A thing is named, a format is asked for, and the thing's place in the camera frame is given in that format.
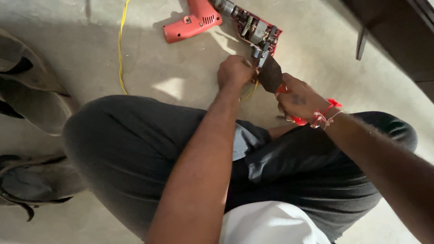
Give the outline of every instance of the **tattoo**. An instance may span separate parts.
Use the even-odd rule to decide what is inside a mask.
[[[306,105],[306,98],[305,97],[299,98],[299,96],[297,94],[294,94],[293,95],[293,104],[299,105],[300,103],[303,105]]]

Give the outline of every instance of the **hand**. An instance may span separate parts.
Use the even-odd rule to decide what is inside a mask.
[[[287,93],[276,93],[276,99],[279,101],[279,111],[285,113],[288,121],[292,120],[293,115],[312,123],[315,120],[314,112],[317,110],[322,112],[330,106],[330,103],[306,82],[288,73],[283,74],[283,84],[286,85]]]
[[[229,56],[220,64],[217,72],[217,80],[220,90],[226,86],[234,86],[241,89],[249,81],[255,81],[256,70],[244,57],[239,55]]]

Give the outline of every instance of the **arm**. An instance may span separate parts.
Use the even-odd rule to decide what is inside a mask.
[[[277,94],[277,99],[280,111],[287,116],[313,122],[313,112],[329,106],[306,83],[288,74],[284,82],[289,93]],[[294,102],[294,95],[306,102]],[[338,111],[332,108],[325,116],[329,118]],[[338,114],[325,132],[372,181],[413,235],[421,243],[433,243],[434,167],[350,115]]]
[[[240,91],[254,74],[241,56],[220,65],[220,92],[170,174],[146,243],[218,243]]]

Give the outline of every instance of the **ventilation slot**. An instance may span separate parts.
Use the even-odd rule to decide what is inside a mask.
[[[214,22],[214,15],[209,16],[209,17],[202,17],[202,20],[204,21],[204,23],[206,25],[209,25],[209,24]]]

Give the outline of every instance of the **leg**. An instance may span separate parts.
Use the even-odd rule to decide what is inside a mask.
[[[417,137],[409,124],[382,112],[354,116],[415,150]],[[259,201],[288,202],[304,210],[331,242],[381,199],[356,164],[322,130],[309,126],[286,133],[244,160],[254,184],[232,181],[227,210]]]
[[[90,102],[64,129],[66,154],[96,197],[144,239],[164,185],[206,111],[136,96]],[[270,141],[268,132],[237,121],[233,160]],[[232,177],[247,168],[234,163]]]

